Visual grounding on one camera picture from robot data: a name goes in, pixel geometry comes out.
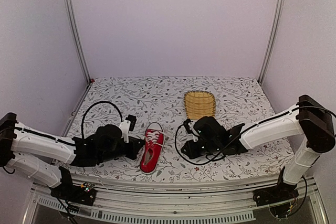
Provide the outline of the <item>white shoelace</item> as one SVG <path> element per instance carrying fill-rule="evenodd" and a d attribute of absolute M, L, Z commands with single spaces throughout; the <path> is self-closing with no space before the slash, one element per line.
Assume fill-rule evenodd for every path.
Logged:
<path fill-rule="evenodd" d="M 146 131 L 144 139 L 150 146 L 158 145 L 160 147 L 163 147 L 166 137 L 171 138 L 171 136 L 169 134 L 166 134 L 163 130 L 149 129 Z"/>

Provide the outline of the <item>red canvas sneaker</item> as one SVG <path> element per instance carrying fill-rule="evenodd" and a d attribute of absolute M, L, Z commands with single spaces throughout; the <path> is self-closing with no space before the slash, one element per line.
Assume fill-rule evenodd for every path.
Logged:
<path fill-rule="evenodd" d="M 149 129 L 154 129 L 154 130 L 163 130 L 163 127 L 160 123 L 158 122 L 153 122 L 150 123 L 149 126 L 145 130 L 146 131 Z M 150 174 L 155 171 L 156 166 L 159 161 L 159 157 L 161 155 L 161 150 L 163 147 L 160 147 L 158 145 L 149 145 L 145 141 L 144 145 L 144 153 L 142 155 L 141 161 L 140 161 L 140 170 L 145 173 L 145 174 Z"/>

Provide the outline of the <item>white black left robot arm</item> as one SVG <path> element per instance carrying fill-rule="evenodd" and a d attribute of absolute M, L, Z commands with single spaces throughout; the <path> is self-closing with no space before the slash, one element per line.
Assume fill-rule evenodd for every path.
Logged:
<path fill-rule="evenodd" d="M 34 130 L 17 121 L 9 112 L 1 118 L 1 166 L 20 169 L 58 192 L 67 200 L 78 195 L 78 188 L 66 173 L 53 168 L 39 157 L 48 157 L 74 167 L 95 167 L 125 156 L 135 160 L 145 141 L 132 137 L 136 118 L 129 115 L 119 126 L 107 124 L 86 138 L 61 137 Z"/>

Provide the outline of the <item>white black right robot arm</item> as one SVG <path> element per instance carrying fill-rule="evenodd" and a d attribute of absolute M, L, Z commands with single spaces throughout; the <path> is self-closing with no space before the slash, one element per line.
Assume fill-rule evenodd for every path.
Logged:
<path fill-rule="evenodd" d="M 287 110 L 258 122 L 235 125 L 229 130 L 212 116 L 197 121 L 187 119 L 182 126 L 193 138 L 177 152 L 188 162 L 212 154 L 208 160 L 212 162 L 220 155 L 246 153 L 268 142 L 303 135 L 294 158 L 281 170 L 278 185 L 271 190 L 271 196 L 282 201 L 316 160 L 335 147 L 334 120 L 334 112 L 310 96 L 302 95 Z"/>

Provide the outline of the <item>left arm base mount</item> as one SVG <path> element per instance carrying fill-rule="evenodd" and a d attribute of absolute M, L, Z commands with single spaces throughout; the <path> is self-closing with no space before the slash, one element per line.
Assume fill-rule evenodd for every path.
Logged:
<path fill-rule="evenodd" d="M 77 203 L 86 206 L 93 206 L 97 191 L 86 187 L 61 184 L 50 188 L 51 195 L 66 202 Z"/>

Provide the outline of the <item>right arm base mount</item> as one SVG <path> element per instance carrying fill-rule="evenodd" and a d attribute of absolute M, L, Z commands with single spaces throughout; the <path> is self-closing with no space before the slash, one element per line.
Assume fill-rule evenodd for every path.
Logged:
<path fill-rule="evenodd" d="M 299 196 L 296 186 L 276 185 L 253 191 L 253 200 L 257 206 L 272 205 L 269 207 L 270 213 L 278 218 L 287 218 L 293 209 L 293 203 Z"/>

